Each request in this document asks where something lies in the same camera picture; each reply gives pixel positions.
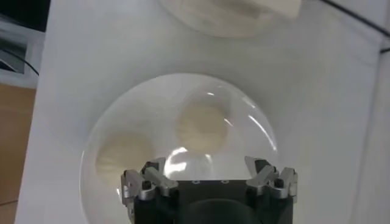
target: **white surface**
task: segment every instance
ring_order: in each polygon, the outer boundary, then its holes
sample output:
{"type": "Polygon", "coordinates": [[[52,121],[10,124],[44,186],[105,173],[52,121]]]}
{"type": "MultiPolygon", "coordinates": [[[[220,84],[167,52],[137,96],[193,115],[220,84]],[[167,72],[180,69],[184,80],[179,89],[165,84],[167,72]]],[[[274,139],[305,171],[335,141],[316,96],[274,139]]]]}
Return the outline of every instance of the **white surface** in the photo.
{"type": "Polygon", "coordinates": [[[239,89],[204,75],[160,76],[123,94],[91,131],[80,176],[83,209],[90,223],[129,222],[127,210],[117,194],[120,173],[118,185],[108,186],[95,169],[101,147],[112,137],[124,133],[147,136],[152,143],[153,158],[167,159],[164,173],[173,180],[249,179],[245,156],[264,158],[278,165],[278,151],[268,120],[239,89]],[[210,155],[187,151],[175,133],[181,112],[200,103],[225,108],[228,135],[222,148],[210,155]]]}
{"type": "MultiPolygon", "coordinates": [[[[24,59],[39,72],[44,42],[43,32],[0,21],[0,38],[25,47],[24,59]]],[[[38,76],[27,65],[24,65],[23,74],[0,69],[0,83],[35,89],[38,76]]]]}
{"type": "MultiPolygon", "coordinates": [[[[386,0],[343,2],[384,21],[386,0]]],[[[298,223],[348,223],[380,40],[315,1],[250,40],[200,35],[151,0],[52,1],[16,224],[87,223],[78,177],[92,126],[131,87],[174,72],[228,80],[263,109],[283,165],[308,180],[298,223]]]]}
{"type": "MultiPolygon", "coordinates": [[[[390,4],[388,22],[390,30],[390,4]]],[[[382,56],[353,223],[390,222],[390,54],[382,56]]]]}

